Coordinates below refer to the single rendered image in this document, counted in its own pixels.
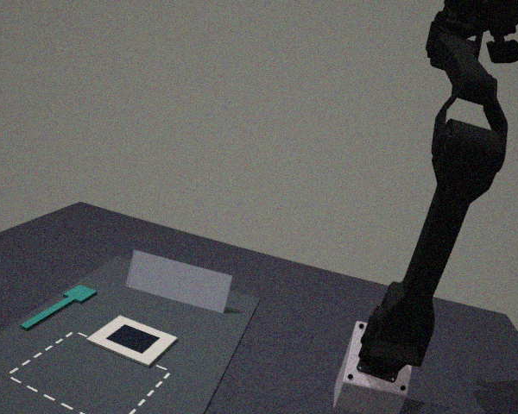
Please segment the teal flat trowel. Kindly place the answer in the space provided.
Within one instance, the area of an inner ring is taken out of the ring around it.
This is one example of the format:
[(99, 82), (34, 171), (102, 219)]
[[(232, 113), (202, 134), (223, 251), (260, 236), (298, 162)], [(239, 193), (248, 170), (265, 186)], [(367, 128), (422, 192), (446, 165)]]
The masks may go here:
[(28, 331), (37, 324), (40, 324), (47, 318), (50, 318), (52, 315), (56, 314), (58, 311), (63, 310), (68, 305), (73, 304), (74, 302), (82, 304), (89, 298), (94, 297), (94, 295), (96, 295), (97, 292), (98, 291), (85, 287), (83, 285), (78, 285), (75, 288), (72, 288), (72, 290), (65, 292), (63, 294), (63, 298), (66, 299), (62, 299), (58, 304), (56, 303), (52, 307), (49, 307), (47, 310), (44, 310), (41, 314), (39, 313), (37, 316), (32, 317), (27, 322), (21, 324), (20, 329)]

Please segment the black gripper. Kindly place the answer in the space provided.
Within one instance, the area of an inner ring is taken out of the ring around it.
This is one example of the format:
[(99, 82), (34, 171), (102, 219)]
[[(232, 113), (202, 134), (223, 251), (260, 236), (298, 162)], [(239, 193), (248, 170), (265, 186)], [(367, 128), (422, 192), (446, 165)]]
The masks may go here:
[[(477, 22), (483, 22), (482, 11), (479, 10), (476, 16)], [(512, 63), (518, 60), (518, 42), (515, 40), (505, 41), (504, 36), (515, 34), (516, 28), (495, 28), (490, 30), (494, 41), (488, 41), (487, 48), (492, 63)]]

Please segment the beige square tile with dark centre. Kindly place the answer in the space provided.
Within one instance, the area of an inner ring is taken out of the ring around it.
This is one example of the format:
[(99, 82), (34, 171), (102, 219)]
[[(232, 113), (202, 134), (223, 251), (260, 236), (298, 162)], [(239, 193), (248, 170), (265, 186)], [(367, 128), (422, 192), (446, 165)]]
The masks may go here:
[(88, 336), (88, 342), (149, 367), (178, 337), (119, 316)]

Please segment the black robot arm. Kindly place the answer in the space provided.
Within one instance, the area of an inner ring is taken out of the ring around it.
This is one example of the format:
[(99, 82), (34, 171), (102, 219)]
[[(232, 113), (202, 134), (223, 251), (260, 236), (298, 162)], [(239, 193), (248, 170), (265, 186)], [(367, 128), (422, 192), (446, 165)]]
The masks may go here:
[[(406, 365), (421, 367), (435, 324), (433, 294), (470, 203), (490, 188), (506, 154), (508, 123), (497, 100), (497, 79), (478, 56), (485, 25), (492, 30), (518, 24), (518, 0), (445, 0), (444, 5), (426, 43), (431, 66), (445, 70), (452, 83), (433, 129), (437, 187), (404, 280), (388, 285), (360, 339), (357, 370), (392, 383)], [(467, 40), (473, 35), (475, 41)], [(483, 105), (491, 130), (454, 119), (445, 123), (456, 98)]]

